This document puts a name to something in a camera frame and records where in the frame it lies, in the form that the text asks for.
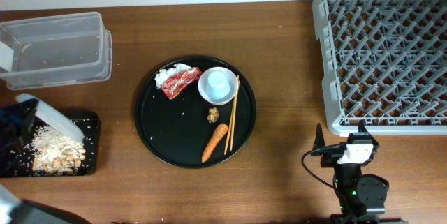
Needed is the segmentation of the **white bowl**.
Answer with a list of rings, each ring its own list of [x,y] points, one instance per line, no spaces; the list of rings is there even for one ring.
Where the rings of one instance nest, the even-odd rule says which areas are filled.
[[[239,80],[236,74],[224,67],[206,70],[198,81],[200,95],[212,105],[225,105],[236,95]]]

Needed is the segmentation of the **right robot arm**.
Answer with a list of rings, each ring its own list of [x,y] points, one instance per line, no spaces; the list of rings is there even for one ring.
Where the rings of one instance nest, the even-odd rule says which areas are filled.
[[[363,123],[350,133],[347,141],[326,145],[321,125],[316,127],[311,156],[321,158],[320,166],[334,170],[330,187],[340,204],[340,214],[330,217],[332,223],[379,223],[385,213],[389,182],[375,174],[364,174],[362,168],[374,159],[379,143]]]

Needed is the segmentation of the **light blue cup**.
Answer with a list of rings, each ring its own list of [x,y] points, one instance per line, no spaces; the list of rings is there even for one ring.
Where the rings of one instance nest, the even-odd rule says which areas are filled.
[[[227,96],[229,91],[227,75],[221,70],[213,70],[207,78],[207,96],[212,100],[220,100]]]

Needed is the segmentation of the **white plate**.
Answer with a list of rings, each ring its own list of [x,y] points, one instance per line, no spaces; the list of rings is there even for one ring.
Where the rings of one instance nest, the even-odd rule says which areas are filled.
[[[37,100],[36,116],[44,121],[47,125],[58,130],[64,136],[71,138],[72,140],[82,144],[84,134],[78,126],[76,126],[70,119],[48,105],[41,99],[32,96],[30,94],[20,94],[15,97],[19,103],[27,102],[28,100]]]

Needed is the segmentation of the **orange carrot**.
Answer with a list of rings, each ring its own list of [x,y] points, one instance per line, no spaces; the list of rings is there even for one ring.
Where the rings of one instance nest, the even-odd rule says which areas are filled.
[[[221,139],[227,132],[228,132],[227,124],[222,123],[216,127],[201,157],[202,163],[205,163],[210,158],[212,152],[214,151],[218,143],[221,141]]]

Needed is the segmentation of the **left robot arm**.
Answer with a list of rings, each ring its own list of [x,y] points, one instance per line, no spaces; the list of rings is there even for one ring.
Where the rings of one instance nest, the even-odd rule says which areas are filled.
[[[1,173],[14,166],[14,154],[32,141],[32,127],[38,111],[39,100],[1,108]],[[89,224],[83,217],[46,204],[16,198],[4,186],[1,187],[1,222],[10,224]]]

